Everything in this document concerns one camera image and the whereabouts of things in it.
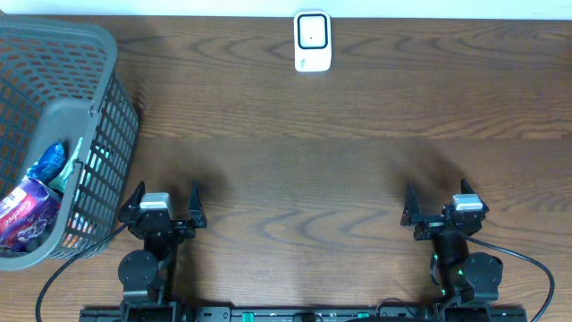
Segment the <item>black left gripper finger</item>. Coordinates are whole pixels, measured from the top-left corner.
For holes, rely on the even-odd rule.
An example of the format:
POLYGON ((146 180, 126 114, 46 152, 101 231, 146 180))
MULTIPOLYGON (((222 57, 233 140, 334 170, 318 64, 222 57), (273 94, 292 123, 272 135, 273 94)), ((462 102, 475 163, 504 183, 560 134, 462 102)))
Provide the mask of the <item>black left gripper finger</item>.
POLYGON ((198 183, 193 181, 189 195, 188 213, 192 220, 203 220, 204 209, 198 196, 198 183))
POLYGON ((121 215, 131 215, 139 209, 139 204, 146 192, 145 183, 140 181, 135 191, 120 208, 121 215))

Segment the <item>mint green snack pack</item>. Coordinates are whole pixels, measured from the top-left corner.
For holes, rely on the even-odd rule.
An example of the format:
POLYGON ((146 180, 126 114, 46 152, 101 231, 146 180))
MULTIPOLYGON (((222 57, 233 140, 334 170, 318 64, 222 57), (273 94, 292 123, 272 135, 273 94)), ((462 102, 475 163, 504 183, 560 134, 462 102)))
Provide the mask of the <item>mint green snack pack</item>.
POLYGON ((70 180, 72 172, 73 172, 74 162, 78 158, 79 153, 80 153, 82 141, 83 141, 83 138, 80 137, 78 139, 78 142, 77 142, 75 149, 73 150, 70 158, 67 160, 66 164, 64 165, 62 171, 48 184, 48 186, 53 191, 58 191, 62 194, 65 193, 67 183, 70 180))

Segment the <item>blue Oreo cookie pack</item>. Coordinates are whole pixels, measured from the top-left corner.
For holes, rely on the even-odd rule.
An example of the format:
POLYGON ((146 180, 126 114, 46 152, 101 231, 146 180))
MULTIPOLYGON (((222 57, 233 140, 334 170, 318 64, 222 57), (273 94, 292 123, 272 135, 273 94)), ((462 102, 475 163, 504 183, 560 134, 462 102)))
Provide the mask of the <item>blue Oreo cookie pack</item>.
POLYGON ((65 163, 65 147, 61 141, 57 141, 27 170, 25 177, 48 184, 63 170, 65 163))

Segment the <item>purple pink Carefree pack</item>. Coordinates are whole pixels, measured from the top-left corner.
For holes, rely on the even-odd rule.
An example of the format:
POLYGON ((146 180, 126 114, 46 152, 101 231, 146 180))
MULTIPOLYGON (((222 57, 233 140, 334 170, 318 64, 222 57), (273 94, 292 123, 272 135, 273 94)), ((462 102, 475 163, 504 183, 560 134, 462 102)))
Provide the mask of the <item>purple pink Carefree pack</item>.
POLYGON ((59 195, 34 178, 20 182, 1 200, 1 247, 25 251, 57 217, 59 195))

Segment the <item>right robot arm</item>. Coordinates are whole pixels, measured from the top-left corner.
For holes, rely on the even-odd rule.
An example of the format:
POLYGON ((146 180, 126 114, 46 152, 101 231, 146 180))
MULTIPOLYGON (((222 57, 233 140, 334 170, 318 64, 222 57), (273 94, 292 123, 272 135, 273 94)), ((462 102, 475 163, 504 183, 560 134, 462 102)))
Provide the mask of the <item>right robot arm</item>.
POLYGON ((482 228, 489 208, 468 181, 438 215, 425 215, 411 185, 400 224, 412 226, 416 241, 433 245, 431 274, 443 292, 435 304, 440 321, 493 321, 491 304, 499 298, 502 261, 485 252, 470 252, 467 240, 482 228))

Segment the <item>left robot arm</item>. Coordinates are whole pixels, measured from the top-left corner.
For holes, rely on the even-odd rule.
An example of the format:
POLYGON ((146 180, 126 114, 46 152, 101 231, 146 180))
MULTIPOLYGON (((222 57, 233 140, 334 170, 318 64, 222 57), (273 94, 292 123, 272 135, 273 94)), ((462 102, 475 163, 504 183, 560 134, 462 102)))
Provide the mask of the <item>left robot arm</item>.
POLYGON ((147 193, 145 183, 121 206, 118 219, 143 241, 141 250, 128 253, 118 266, 123 287, 121 321, 193 321, 193 309, 172 295, 179 246, 206 227, 198 184, 191 184, 188 216, 172 217, 168 193, 147 193))

